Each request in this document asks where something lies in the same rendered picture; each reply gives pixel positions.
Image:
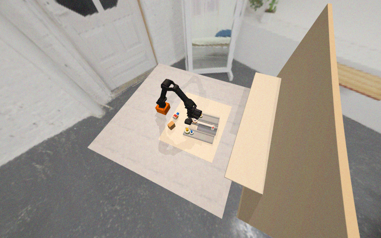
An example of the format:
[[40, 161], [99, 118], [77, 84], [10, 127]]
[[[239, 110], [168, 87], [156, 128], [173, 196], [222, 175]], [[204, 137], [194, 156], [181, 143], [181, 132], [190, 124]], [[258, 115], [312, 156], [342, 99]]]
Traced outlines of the white jar with red label and blue cap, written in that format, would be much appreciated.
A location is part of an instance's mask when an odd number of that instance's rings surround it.
[[173, 115], [172, 118], [175, 119], [175, 120], [177, 120], [177, 118], [179, 117], [178, 115], [179, 115], [179, 113], [177, 112], [176, 114]]

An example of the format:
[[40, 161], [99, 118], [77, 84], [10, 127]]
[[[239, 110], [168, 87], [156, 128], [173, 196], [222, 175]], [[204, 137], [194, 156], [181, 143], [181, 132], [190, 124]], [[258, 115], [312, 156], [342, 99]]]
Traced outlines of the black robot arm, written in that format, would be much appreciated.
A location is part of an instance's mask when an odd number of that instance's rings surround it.
[[[171, 84], [174, 85], [174, 87], [170, 87]], [[179, 88], [177, 84], [175, 84], [172, 80], [165, 79], [164, 82], [161, 84], [161, 95], [156, 104], [159, 105], [160, 108], [165, 108], [166, 103], [165, 101], [167, 100], [167, 97], [165, 96], [167, 91], [173, 91], [175, 92], [179, 98], [184, 102], [185, 108], [187, 109], [188, 114], [192, 114], [192, 118], [195, 118], [196, 120], [199, 119], [199, 117], [202, 114], [202, 110], [196, 109], [197, 105], [195, 104], [194, 101], [189, 99], [183, 91]]]

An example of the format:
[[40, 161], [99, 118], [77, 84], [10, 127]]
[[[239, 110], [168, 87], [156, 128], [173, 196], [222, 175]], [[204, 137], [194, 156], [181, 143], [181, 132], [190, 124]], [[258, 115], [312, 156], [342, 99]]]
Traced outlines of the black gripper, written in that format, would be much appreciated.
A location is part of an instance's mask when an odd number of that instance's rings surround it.
[[186, 118], [186, 120], [184, 122], [185, 124], [191, 125], [191, 123], [192, 123], [192, 115], [193, 115], [193, 113], [192, 114], [188, 114], [187, 113], [188, 118]]

